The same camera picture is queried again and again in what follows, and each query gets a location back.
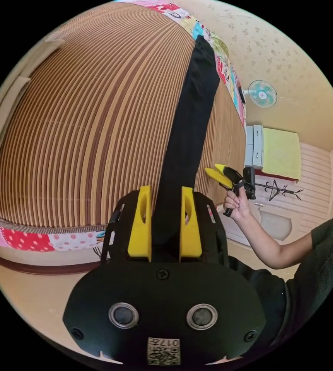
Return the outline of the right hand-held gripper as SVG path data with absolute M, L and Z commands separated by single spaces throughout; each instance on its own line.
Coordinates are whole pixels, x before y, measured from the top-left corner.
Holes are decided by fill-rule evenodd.
M 233 190 L 238 195 L 238 189 L 241 187 L 245 188 L 245 179 L 238 171 L 230 167 L 216 163 L 215 169 L 205 168 L 205 172 L 212 180 L 219 183 L 227 191 Z M 231 216 L 231 211 L 226 211 L 226 213 Z

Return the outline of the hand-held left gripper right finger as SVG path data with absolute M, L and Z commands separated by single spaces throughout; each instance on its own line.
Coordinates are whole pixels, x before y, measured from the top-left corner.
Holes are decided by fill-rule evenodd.
M 181 188 L 181 221 L 179 234 L 179 260 L 198 259 L 202 255 L 202 244 L 195 208 L 193 189 Z

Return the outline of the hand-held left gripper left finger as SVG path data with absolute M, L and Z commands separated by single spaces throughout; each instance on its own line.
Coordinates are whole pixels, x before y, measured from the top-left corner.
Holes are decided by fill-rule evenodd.
M 133 259 L 152 259 L 152 190 L 150 185 L 142 186 L 137 194 L 135 215 L 128 244 L 128 255 Z

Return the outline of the person's right hand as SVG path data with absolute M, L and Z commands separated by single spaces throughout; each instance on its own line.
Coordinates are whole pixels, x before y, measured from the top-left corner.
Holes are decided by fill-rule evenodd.
M 233 190 L 227 191 L 223 206 L 226 211 L 231 210 L 230 217 L 238 225 L 252 217 L 244 187 L 238 189 L 238 195 Z

